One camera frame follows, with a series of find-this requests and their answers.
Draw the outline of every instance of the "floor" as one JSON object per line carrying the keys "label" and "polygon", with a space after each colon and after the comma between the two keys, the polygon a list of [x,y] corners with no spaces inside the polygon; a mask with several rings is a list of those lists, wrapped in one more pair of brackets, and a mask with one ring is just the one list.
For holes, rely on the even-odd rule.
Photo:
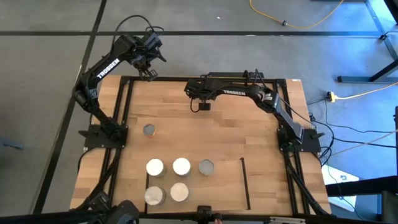
{"label": "floor", "polygon": [[[381,0],[371,1],[385,30],[395,22]],[[91,31],[101,0],[85,1],[0,1],[0,136],[21,142],[18,151],[0,148],[0,216],[28,213],[32,208],[53,140],[62,120],[72,86],[79,71],[88,36],[3,36],[1,31]],[[328,14],[337,2],[308,0],[253,0],[256,8],[292,24],[311,24]],[[253,12],[249,0],[109,0],[99,31],[113,31],[131,14],[146,16],[154,26],[166,30],[267,30],[295,31]],[[143,30],[141,20],[125,23],[121,30]],[[308,31],[377,31],[365,4],[344,3],[324,23]],[[163,36],[162,54],[167,63],[153,67],[161,76],[198,76],[208,72],[242,72],[258,68],[270,78],[299,78],[307,102],[322,98],[327,91],[349,96],[382,85],[340,84],[337,76],[370,76],[392,62],[386,46],[369,37],[245,37],[245,36]],[[398,39],[391,36],[395,48]],[[97,37],[88,66],[109,51],[110,37]],[[113,74],[137,75],[128,64]],[[328,121],[360,130],[393,131],[392,115],[398,100],[397,87],[328,105]],[[325,121],[325,104],[309,106],[319,121]],[[88,115],[75,107],[55,177],[44,207],[45,212],[68,209],[76,178],[76,164],[82,153]],[[322,145],[330,141],[328,130]],[[333,128],[336,137],[357,141],[379,134],[359,134]],[[394,145],[395,139],[380,144]],[[352,146],[335,142],[334,151]],[[337,169],[369,179],[396,174],[393,149],[364,146],[330,159]],[[356,204],[363,218],[374,219],[376,198],[360,197]],[[333,207],[333,213],[357,218],[354,213]]]}

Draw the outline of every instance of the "cylinder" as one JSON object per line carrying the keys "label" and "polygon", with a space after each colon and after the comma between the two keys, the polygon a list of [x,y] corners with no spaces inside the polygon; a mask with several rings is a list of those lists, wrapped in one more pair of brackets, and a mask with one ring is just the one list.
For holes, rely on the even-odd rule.
{"label": "cylinder", "polygon": [[199,163],[199,172],[205,177],[210,176],[214,172],[214,163],[208,159],[202,160]]}
{"label": "cylinder", "polygon": [[152,137],[156,133],[155,126],[153,124],[147,124],[144,126],[143,132],[145,136]]}
{"label": "cylinder", "polygon": [[145,202],[148,205],[161,205],[166,200],[166,191],[160,187],[149,187],[145,191]]}
{"label": "cylinder", "polygon": [[166,166],[160,159],[151,159],[147,163],[147,173],[155,178],[163,177],[166,171]]}
{"label": "cylinder", "polygon": [[188,187],[183,183],[176,183],[170,189],[170,195],[176,202],[183,202],[189,196]]}
{"label": "cylinder", "polygon": [[186,158],[178,158],[173,162],[173,170],[180,177],[187,177],[191,173],[191,163]]}

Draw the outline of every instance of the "wooden tabletop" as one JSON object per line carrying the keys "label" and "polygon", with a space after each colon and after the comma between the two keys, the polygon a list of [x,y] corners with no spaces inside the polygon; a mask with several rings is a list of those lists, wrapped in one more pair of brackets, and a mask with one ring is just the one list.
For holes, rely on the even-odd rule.
{"label": "wooden tabletop", "polygon": [[[106,114],[113,113],[119,81],[120,76],[107,76],[103,80],[99,103]],[[220,95],[216,101],[211,101],[211,111],[192,113],[190,99],[183,91],[185,85],[186,82],[134,82],[127,120],[129,136],[121,154],[113,203],[131,200],[144,212],[146,163],[158,158],[165,163],[167,173],[161,179],[150,178],[149,186],[162,187],[167,196],[162,205],[148,206],[148,213],[195,212],[198,205],[210,205],[221,213],[291,215],[275,117],[260,110],[250,98],[231,95]],[[309,119],[301,81],[287,80],[287,90],[293,109]],[[310,127],[295,114],[294,120]],[[156,129],[151,138],[142,131],[147,124],[153,124]],[[81,204],[97,184],[103,156],[104,149],[95,149],[83,158],[71,208]],[[179,177],[173,172],[172,163],[179,157],[191,162],[192,172],[188,177]],[[242,157],[246,165],[250,210],[247,209]],[[323,209],[330,212],[319,161],[307,152],[301,152],[300,157],[305,185]],[[215,163],[215,171],[209,177],[202,176],[198,170],[199,162],[204,159]],[[170,196],[170,188],[177,182],[189,188],[190,195],[184,202],[174,202]],[[295,191],[298,211],[303,212],[296,185]]]}

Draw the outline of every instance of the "white cylinder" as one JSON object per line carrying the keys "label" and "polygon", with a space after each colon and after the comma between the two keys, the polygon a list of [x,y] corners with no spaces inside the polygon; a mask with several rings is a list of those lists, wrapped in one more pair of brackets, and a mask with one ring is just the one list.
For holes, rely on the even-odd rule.
{"label": "white cylinder", "polygon": [[170,189],[170,195],[176,202],[183,202],[189,196],[188,187],[183,183],[176,183]]}
{"label": "white cylinder", "polygon": [[155,178],[163,177],[166,171],[166,166],[160,159],[151,159],[147,163],[147,173]]}
{"label": "white cylinder", "polygon": [[191,173],[191,163],[186,158],[178,158],[173,162],[173,170],[180,177],[187,177]]}
{"label": "white cylinder", "polygon": [[160,205],[166,199],[166,191],[160,187],[149,187],[145,191],[145,202],[148,205]]}

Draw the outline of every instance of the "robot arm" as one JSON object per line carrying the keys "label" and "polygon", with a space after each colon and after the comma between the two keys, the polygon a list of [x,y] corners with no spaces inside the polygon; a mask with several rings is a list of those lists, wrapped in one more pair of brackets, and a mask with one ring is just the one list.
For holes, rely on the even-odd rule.
{"label": "robot arm", "polygon": [[203,75],[201,78],[201,82],[189,80],[184,89],[185,93],[191,99],[199,98],[202,101],[216,100],[216,97],[221,94],[249,97],[258,108],[266,113],[273,114],[286,127],[289,139],[294,139],[299,144],[302,143],[303,127],[295,123],[283,109],[279,94],[275,91],[266,86],[259,86],[254,83],[252,85],[228,83],[206,75]]}
{"label": "robot arm", "polygon": [[152,31],[147,32],[143,38],[122,35],[115,41],[111,51],[80,77],[73,96],[85,111],[100,121],[102,132],[111,141],[120,140],[125,132],[123,127],[100,109],[98,83],[123,61],[133,65],[143,80],[152,81],[157,73],[155,70],[149,71],[150,62],[155,58],[166,62],[159,50],[161,45],[158,35]]}

